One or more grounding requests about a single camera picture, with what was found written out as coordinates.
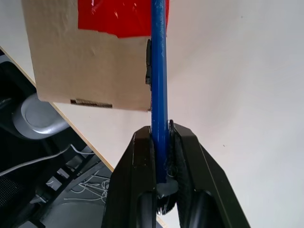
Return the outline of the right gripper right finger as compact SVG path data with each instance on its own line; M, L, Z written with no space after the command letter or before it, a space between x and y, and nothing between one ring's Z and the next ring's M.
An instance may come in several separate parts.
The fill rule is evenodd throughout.
M251 228L220 165L187 127L170 121L180 228Z

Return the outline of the silver robot body joint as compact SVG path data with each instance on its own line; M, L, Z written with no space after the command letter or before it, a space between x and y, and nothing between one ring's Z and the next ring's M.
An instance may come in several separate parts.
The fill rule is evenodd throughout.
M40 101L36 93L17 107L12 120L17 131L31 140L48 138L69 127L53 106L49 102Z

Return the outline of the brown cardboard box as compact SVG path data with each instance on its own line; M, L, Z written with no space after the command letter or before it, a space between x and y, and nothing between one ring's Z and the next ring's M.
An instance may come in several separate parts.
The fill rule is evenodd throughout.
M21 0L38 97L42 101L148 111L148 39L118 38L78 26L89 0Z

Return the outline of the blue tool handle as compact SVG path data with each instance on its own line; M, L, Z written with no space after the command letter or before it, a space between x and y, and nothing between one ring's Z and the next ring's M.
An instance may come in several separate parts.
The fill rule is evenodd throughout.
M178 190L168 176L170 127L168 124L166 29L170 0L151 0L151 37L146 48L146 84L151 90L151 136L155 154L156 191L159 199Z

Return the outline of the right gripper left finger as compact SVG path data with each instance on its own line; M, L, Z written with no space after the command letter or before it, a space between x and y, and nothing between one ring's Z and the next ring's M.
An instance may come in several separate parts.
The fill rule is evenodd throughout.
M154 147L145 126L111 175L101 228L156 228L156 204Z

